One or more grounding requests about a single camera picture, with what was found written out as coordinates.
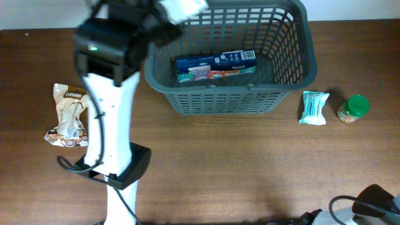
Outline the light green tissue packet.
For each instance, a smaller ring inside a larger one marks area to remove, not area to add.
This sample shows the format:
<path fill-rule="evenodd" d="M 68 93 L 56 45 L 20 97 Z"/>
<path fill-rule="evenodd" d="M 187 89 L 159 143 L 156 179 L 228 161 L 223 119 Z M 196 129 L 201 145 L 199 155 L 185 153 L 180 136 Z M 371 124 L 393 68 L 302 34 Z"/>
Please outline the light green tissue packet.
<path fill-rule="evenodd" d="M 329 93 L 303 91 L 302 99 L 304 102 L 304 111 L 299 123 L 315 126 L 325 125 L 326 120 L 322 114 L 322 110 L 328 97 Z"/>

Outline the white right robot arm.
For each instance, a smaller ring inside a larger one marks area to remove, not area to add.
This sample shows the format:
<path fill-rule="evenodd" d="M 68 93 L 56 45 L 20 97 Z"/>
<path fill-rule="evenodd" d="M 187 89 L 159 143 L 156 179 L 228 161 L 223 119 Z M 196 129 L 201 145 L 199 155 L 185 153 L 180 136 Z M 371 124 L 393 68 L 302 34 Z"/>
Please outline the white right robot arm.
<path fill-rule="evenodd" d="M 328 210 L 305 212 L 289 224 L 297 225 L 399 225 L 399 196 L 372 184 L 358 196 L 336 196 Z"/>

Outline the green lid jar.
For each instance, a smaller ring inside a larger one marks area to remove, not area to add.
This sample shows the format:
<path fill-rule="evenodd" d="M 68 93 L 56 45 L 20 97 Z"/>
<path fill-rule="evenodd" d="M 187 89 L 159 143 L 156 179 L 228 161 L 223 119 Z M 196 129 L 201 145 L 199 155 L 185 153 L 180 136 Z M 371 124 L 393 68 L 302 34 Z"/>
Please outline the green lid jar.
<path fill-rule="evenodd" d="M 362 95 L 353 95 L 337 110 L 337 116 L 345 123 L 353 123 L 365 116 L 370 110 L 370 102 Z"/>

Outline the blue cardboard box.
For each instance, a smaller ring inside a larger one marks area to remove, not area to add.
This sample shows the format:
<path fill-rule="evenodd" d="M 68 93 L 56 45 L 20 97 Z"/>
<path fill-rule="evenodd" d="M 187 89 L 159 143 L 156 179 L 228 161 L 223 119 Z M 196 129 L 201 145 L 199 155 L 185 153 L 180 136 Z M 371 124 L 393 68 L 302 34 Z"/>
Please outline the blue cardboard box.
<path fill-rule="evenodd" d="M 180 56 L 175 59 L 179 83 L 252 74 L 256 70 L 256 64 L 254 50 Z"/>

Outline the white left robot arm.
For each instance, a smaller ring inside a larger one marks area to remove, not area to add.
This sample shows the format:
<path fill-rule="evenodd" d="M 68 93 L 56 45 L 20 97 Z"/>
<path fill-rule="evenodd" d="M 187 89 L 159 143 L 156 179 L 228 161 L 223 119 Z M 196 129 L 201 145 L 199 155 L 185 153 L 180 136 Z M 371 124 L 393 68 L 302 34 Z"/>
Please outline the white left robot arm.
<path fill-rule="evenodd" d="M 130 140 L 131 114 L 150 45 L 182 34 L 206 1 L 98 1 L 74 34 L 74 63 L 89 96 L 89 144 L 69 170 L 107 187 L 106 224 L 139 224 L 138 181 L 151 150 Z"/>

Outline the grey plastic basket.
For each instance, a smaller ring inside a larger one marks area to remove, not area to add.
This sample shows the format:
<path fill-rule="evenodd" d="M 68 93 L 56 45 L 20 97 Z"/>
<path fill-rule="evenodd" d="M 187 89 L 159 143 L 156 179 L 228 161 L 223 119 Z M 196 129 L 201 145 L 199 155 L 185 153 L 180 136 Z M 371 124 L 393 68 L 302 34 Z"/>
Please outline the grey plastic basket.
<path fill-rule="evenodd" d="M 308 15 L 301 1 L 209 1 L 183 29 L 183 35 L 167 46 L 151 46 L 144 63 L 147 83 L 182 115 L 266 113 L 316 77 Z M 256 57 L 252 74 L 178 81 L 180 56 L 239 56 L 241 51 Z"/>

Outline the beige snack bag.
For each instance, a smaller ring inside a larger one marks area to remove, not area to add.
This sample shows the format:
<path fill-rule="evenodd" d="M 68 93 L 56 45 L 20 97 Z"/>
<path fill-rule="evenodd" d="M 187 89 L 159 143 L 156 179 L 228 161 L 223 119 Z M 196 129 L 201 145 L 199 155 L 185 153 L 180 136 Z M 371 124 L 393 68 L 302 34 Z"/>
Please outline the beige snack bag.
<path fill-rule="evenodd" d="M 87 146 L 88 133 L 80 120 L 81 113 L 89 104 L 86 90 L 55 83 L 53 97 L 58 125 L 45 134 L 45 140 L 52 145 L 66 148 Z"/>

